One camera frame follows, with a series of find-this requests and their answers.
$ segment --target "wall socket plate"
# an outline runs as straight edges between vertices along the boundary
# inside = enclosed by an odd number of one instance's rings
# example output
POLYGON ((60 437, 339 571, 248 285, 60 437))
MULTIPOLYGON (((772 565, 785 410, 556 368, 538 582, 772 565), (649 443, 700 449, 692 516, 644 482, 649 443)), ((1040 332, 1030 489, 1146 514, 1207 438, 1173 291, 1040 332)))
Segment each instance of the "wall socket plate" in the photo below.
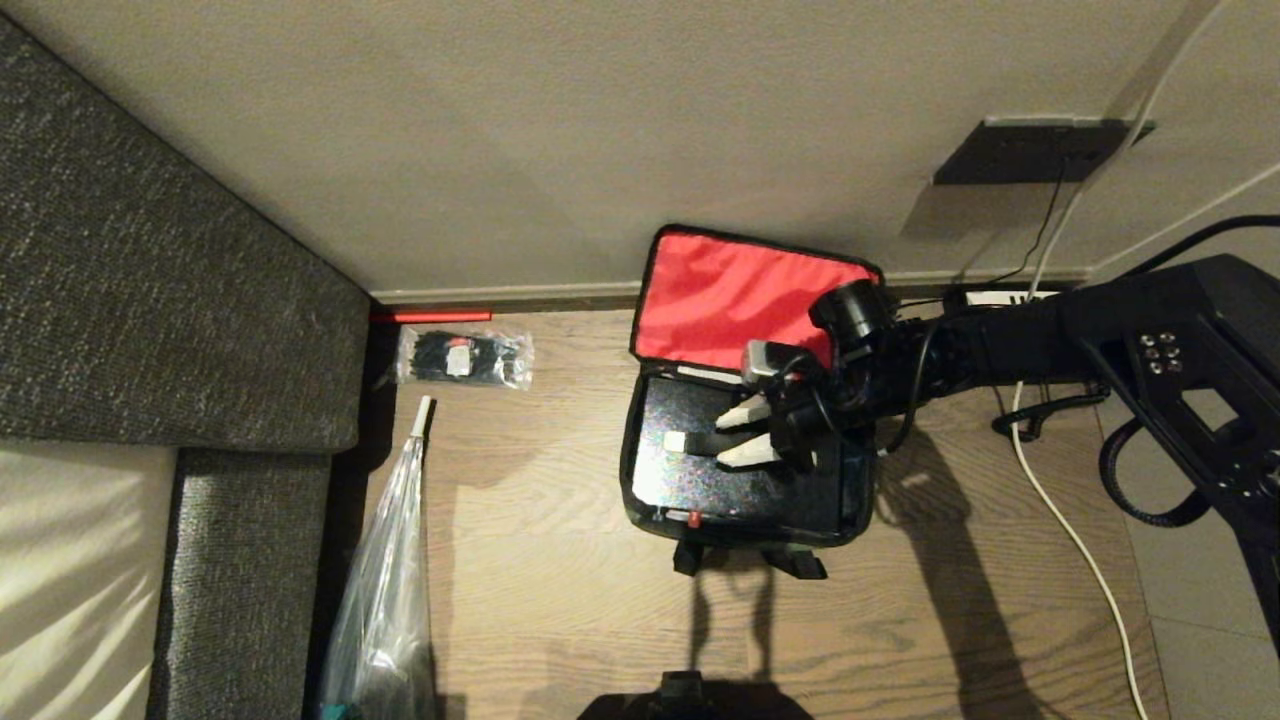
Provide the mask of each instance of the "wall socket plate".
MULTIPOLYGON (((933 174, 933 184, 1080 182, 1124 141, 1130 124, 1108 119, 986 119, 933 174)), ((1156 129, 1147 122, 1140 141, 1156 129)))

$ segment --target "plastic bag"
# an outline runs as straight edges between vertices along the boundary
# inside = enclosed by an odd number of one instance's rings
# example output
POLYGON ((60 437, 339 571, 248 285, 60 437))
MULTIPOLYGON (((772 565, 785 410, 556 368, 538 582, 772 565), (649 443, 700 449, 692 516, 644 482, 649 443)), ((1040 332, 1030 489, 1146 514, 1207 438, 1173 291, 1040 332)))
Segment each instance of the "plastic bag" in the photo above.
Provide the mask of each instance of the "plastic bag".
POLYGON ((413 430, 356 547, 320 684, 323 720, 435 715, 422 556, 424 397, 413 430))
POLYGON ((401 328, 396 382, 419 380, 529 389, 534 382, 534 338, 492 331, 454 334, 401 328))

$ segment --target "wooden floor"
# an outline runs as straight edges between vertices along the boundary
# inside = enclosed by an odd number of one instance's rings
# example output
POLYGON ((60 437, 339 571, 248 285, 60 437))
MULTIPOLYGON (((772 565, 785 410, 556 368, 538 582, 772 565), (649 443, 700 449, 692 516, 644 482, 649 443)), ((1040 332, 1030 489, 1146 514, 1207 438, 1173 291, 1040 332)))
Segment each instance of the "wooden floor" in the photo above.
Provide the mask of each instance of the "wooden floor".
MULTIPOLYGON (((870 529, 819 553, 829 579, 795 580, 749 553, 696 579, 673 573, 673 543, 631 527, 620 497, 630 322, 500 315, 493 328, 535 337, 531 392, 399 388, 397 447, 419 398, 439 400, 425 515, 448 717, 579 717, 687 667, 742 684, 758 707, 782 693, 808 714, 781 717, 1137 716, 1106 601, 988 429, 991 389, 920 410, 919 432, 881 465, 870 529)), ((1096 478, 1101 439, 1092 410, 1068 411, 1028 455, 1111 583, 1151 717, 1167 717, 1129 538, 1096 478)))

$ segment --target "grey floor tile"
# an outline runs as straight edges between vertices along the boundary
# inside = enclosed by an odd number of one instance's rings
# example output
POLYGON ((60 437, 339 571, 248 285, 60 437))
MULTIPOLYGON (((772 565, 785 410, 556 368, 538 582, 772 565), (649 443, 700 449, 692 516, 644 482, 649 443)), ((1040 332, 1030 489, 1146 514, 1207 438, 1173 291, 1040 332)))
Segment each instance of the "grey floor tile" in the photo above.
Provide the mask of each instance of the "grey floor tile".
POLYGON ((1172 720, 1280 717, 1270 639, 1152 619, 1172 720))
MULTIPOLYGON (((1105 432, 1132 416, 1117 398, 1102 405, 1098 414, 1105 432)), ((1192 487, 1147 433, 1139 433, 1125 447, 1117 477, 1135 505, 1152 510, 1172 507, 1192 487)), ((1270 637, 1235 536, 1216 512, 1176 529, 1126 520, 1147 610, 1153 618, 1270 637)))

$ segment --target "black case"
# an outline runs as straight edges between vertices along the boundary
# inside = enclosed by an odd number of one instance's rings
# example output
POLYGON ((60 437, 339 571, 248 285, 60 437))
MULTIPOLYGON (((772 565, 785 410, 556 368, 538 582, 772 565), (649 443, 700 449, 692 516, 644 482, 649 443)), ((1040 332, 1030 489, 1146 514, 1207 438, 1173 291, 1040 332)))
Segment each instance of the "black case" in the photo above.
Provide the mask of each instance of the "black case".
MULTIPOLYGON (((838 260, 883 282, 879 269, 852 258, 786 247, 754 238, 686 225, 658 232, 645 269, 632 323, 631 352, 640 361, 622 442, 622 500, 631 521, 650 533, 712 547, 796 551, 845 544, 861 534, 874 502, 873 438, 819 441, 818 469, 797 473, 782 464, 735 470, 714 457, 668 452, 668 430, 716 432, 718 415, 746 397, 737 368, 714 368, 645 357, 636 352, 636 332, 649 299, 658 246, 669 233, 696 233, 721 242, 767 247, 838 260), (700 514, 691 527, 690 511, 700 514)), ((804 288, 817 299, 831 287, 804 288)), ((764 421, 740 433, 767 432, 764 421)))

